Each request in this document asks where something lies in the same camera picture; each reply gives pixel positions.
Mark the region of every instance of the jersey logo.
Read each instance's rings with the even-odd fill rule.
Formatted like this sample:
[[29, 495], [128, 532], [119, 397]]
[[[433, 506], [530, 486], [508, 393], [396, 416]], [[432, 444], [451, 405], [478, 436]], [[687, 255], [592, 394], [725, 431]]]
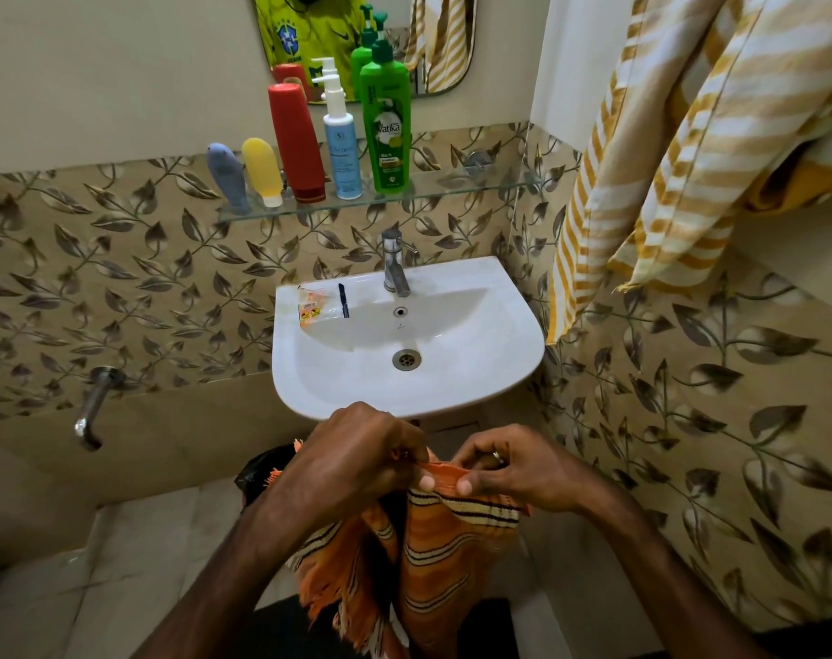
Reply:
[[297, 41], [297, 29], [287, 23], [280, 25], [278, 30], [281, 48], [286, 54], [297, 55], [300, 50], [300, 42]]

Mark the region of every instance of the yellow and white striped towel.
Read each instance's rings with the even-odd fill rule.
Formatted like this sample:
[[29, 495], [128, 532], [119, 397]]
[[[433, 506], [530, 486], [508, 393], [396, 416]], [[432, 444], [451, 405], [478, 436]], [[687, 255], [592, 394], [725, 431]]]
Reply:
[[474, 54], [476, 0], [413, 0], [405, 63], [425, 60], [426, 92], [454, 87]]
[[832, 195], [832, 0], [635, 0], [551, 274], [554, 343], [607, 268], [685, 292], [742, 212]]

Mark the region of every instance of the mirror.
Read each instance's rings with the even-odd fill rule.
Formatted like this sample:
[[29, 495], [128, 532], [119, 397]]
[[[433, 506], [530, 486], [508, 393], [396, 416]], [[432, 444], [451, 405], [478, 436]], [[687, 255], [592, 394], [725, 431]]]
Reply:
[[[476, 0], [254, 0], [254, 7], [273, 76], [277, 82], [305, 79], [310, 103], [323, 103], [313, 79], [323, 75], [315, 59], [326, 57], [334, 58], [346, 99], [357, 101], [352, 53], [365, 43], [365, 16], [372, 30], [384, 25], [395, 60], [410, 70], [415, 97], [455, 87], [474, 54]], [[367, 41], [372, 36], [368, 32]]]

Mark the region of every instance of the white sink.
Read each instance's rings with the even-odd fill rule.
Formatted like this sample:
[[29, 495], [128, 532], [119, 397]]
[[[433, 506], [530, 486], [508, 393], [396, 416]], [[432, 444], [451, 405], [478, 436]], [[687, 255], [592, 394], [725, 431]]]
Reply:
[[[316, 420], [357, 400], [426, 416], [503, 393], [541, 362], [541, 327], [494, 256], [405, 275], [407, 298], [383, 287], [382, 272], [300, 285], [339, 295], [343, 284], [349, 311], [302, 328], [297, 287], [276, 290], [273, 381], [286, 405]], [[393, 365], [404, 349], [421, 356], [407, 371]]]

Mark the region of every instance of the sink drain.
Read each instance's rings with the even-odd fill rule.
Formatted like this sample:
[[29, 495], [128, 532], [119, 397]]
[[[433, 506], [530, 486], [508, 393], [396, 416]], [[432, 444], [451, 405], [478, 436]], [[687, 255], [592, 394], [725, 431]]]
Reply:
[[422, 356], [415, 349], [402, 349], [391, 357], [391, 365], [405, 373], [415, 370], [421, 362]]

